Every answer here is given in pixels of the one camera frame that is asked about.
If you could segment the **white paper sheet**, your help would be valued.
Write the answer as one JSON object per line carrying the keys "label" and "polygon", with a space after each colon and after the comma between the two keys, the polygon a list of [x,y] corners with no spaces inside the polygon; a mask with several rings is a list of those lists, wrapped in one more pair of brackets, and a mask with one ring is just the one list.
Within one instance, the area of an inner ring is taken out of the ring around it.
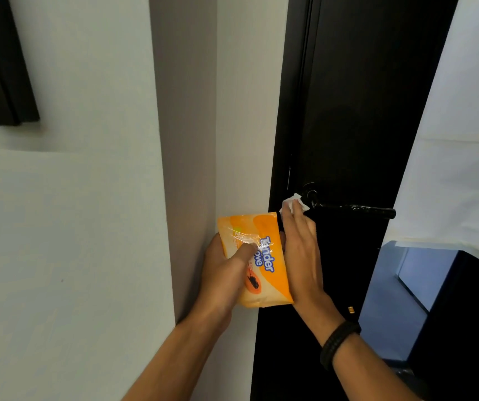
{"label": "white paper sheet", "polygon": [[459,0],[383,244],[479,258],[479,0]]}

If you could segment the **person's left forearm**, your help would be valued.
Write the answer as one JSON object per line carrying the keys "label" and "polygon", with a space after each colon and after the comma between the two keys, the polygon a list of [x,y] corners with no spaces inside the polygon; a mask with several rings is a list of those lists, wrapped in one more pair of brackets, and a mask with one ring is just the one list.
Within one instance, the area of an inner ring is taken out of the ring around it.
{"label": "person's left forearm", "polygon": [[180,322],[121,401],[189,401],[232,312],[194,311]]}

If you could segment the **person's right hand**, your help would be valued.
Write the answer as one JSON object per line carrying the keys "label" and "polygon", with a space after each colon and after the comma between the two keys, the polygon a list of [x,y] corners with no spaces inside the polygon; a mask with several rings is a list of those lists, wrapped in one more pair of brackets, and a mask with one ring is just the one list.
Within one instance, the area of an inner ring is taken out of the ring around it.
{"label": "person's right hand", "polygon": [[302,247],[285,251],[283,245],[283,253],[294,308],[302,315],[311,311],[324,293],[320,249],[318,243],[316,251]]}

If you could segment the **black braided wristband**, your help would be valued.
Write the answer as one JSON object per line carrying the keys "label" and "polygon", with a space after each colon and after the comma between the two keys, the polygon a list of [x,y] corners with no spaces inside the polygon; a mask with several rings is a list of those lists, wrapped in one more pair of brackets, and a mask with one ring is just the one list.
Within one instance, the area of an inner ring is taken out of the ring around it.
{"label": "black braided wristband", "polygon": [[328,337],[323,344],[320,352],[320,363],[327,371],[332,369],[333,359],[339,347],[352,334],[360,334],[362,328],[359,323],[353,321],[344,321],[336,330]]}

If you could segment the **black door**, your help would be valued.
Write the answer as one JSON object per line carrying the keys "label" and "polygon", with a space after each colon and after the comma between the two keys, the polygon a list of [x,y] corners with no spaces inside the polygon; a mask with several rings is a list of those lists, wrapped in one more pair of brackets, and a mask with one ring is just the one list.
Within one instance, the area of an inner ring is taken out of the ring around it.
{"label": "black door", "polygon": [[[458,1],[289,0],[270,211],[310,182],[325,201],[395,209]],[[389,221],[306,215],[324,290],[358,322]]]}

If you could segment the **orange wet wipes packet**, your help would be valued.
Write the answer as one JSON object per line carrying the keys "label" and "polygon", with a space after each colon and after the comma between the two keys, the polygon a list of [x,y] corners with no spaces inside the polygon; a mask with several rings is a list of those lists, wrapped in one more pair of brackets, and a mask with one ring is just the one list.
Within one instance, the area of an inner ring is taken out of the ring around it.
{"label": "orange wet wipes packet", "polygon": [[247,308],[264,308],[294,303],[275,212],[220,217],[217,230],[228,258],[243,244],[258,247],[245,270],[239,304]]}

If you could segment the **dark cabinet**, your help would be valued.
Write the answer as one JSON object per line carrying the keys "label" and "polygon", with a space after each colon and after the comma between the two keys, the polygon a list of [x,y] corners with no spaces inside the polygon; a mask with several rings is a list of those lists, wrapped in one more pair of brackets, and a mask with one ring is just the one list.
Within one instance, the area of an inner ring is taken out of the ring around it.
{"label": "dark cabinet", "polygon": [[479,401],[479,259],[457,254],[408,362],[431,401]]}

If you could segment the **person's left hand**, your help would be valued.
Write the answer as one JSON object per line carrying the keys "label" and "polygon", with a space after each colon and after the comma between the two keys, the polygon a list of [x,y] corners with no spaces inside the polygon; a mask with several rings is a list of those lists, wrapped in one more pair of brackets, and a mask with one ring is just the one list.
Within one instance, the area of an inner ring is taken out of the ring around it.
{"label": "person's left hand", "polygon": [[228,259],[216,234],[204,253],[199,292],[189,313],[190,318],[218,336],[230,324],[248,269],[231,268]]}

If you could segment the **person's right forearm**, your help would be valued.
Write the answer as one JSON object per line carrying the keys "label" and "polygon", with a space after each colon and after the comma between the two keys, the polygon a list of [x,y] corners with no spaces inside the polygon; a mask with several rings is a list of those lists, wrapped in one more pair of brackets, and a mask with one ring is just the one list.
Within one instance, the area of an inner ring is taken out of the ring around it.
{"label": "person's right forearm", "polygon": [[[300,316],[322,347],[336,328],[346,321],[326,293],[311,311]],[[352,334],[343,342],[330,371],[336,374],[349,401],[422,401],[360,334]]]}

